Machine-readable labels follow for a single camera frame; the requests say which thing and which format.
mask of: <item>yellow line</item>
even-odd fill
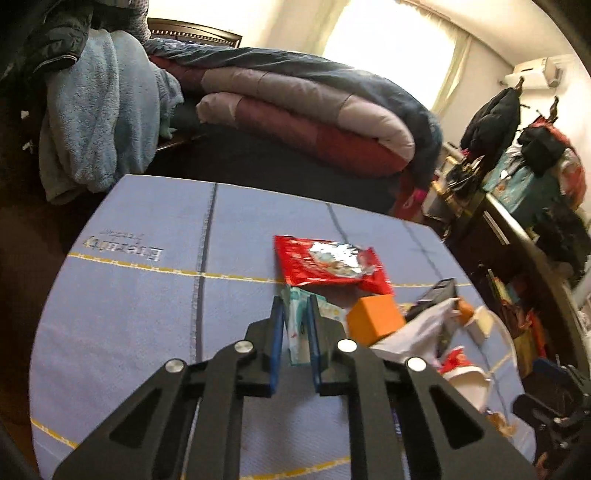
[[[116,267],[135,268],[138,270],[148,270],[152,272],[167,273],[172,275],[182,275],[185,277],[204,277],[204,278],[216,278],[218,280],[235,280],[235,281],[249,281],[255,283],[273,283],[283,285],[285,280],[282,278],[262,278],[262,277],[247,277],[244,275],[236,274],[224,274],[224,273],[210,273],[210,272],[198,272],[195,270],[182,270],[180,268],[171,267],[157,267],[156,265],[147,265],[140,263],[132,263],[123,260],[114,260],[112,258],[94,257],[93,255],[81,254],[78,252],[70,252],[68,257],[81,258],[82,260],[88,260],[91,262],[105,263],[114,265]],[[391,283],[393,288],[430,288],[433,285],[424,283]],[[469,287],[469,283],[460,283],[458,287]]]
[[[77,443],[71,442],[70,440],[61,436],[60,434],[58,434],[54,430],[51,430],[50,428],[46,427],[45,425],[42,425],[37,420],[32,419],[32,418],[30,420],[31,420],[31,424],[34,427],[38,428],[43,433],[49,435],[54,440],[57,440],[58,442],[63,443],[64,445],[67,445],[71,449],[75,449],[78,447]],[[341,458],[337,458],[335,460],[331,460],[330,462],[319,463],[318,465],[313,465],[313,466],[304,467],[304,468],[298,468],[295,470],[290,470],[288,472],[266,473],[263,475],[243,476],[240,478],[240,480],[281,480],[284,478],[296,478],[298,476],[308,475],[309,473],[323,472],[325,470],[329,470],[329,469],[334,468],[336,466],[349,463],[349,461],[350,461],[350,459],[348,456],[341,457]]]
[[[31,424],[33,426],[37,427],[43,433],[46,433],[47,435],[49,435],[54,440],[57,440],[58,442],[63,443],[64,445],[67,445],[71,449],[75,449],[76,447],[78,447],[77,443],[71,442],[70,440],[66,439],[65,437],[62,437],[59,433],[54,432],[53,430],[47,428],[45,425],[42,425],[41,423],[39,423],[37,420],[31,419]]]
[[[491,370],[488,372],[489,375],[492,375],[493,373],[495,373],[507,360],[510,360],[511,358],[513,358],[513,354],[511,352],[509,352],[508,354],[506,354],[503,358],[501,358],[494,367],[491,368]]]
[[[318,465],[313,465],[306,468],[298,468],[296,470],[291,470],[289,472],[281,472],[281,473],[271,473],[268,475],[248,475],[243,476],[240,480],[281,480],[284,478],[296,478],[298,476],[309,475],[310,473],[316,472],[323,472],[325,470],[330,470],[339,465],[345,465],[349,463],[349,457],[341,457],[335,460],[331,460],[330,462],[319,463]]]

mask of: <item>coat hook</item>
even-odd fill
[[[554,122],[556,122],[556,120],[558,120],[558,102],[559,101],[560,101],[560,99],[557,96],[555,96],[554,103],[550,107],[550,116],[548,117],[548,122],[551,124],[553,124]]]
[[[515,85],[514,90],[517,92],[518,95],[521,95],[521,92],[523,91],[523,83],[525,82],[525,78],[523,77],[519,77],[519,83],[517,85]]]

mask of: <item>wooden headboard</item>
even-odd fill
[[[210,45],[226,45],[237,48],[242,40],[241,35],[225,30],[165,18],[149,18],[148,28],[152,32],[152,37],[173,38],[180,41],[193,40]]]

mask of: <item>silver screw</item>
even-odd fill
[[[248,340],[240,340],[234,344],[234,350],[238,353],[250,353],[254,349],[252,342]]]
[[[344,338],[342,340],[339,340],[339,343],[336,344],[336,347],[341,352],[351,353],[357,350],[357,343],[348,338]]]
[[[183,370],[184,363],[182,360],[179,360],[178,358],[173,358],[172,360],[166,362],[164,368],[166,368],[166,371],[168,373],[177,374]]]
[[[422,358],[414,356],[407,360],[407,366],[410,370],[414,370],[415,372],[422,372],[427,368],[427,363]]]

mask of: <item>air conditioner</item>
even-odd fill
[[[517,65],[513,73],[505,76],[505,83],[514,87],[519,83],[520,77],[525,79],[524,90],[556,88],[560,83],[560,69],[548,57],[526,61]]]

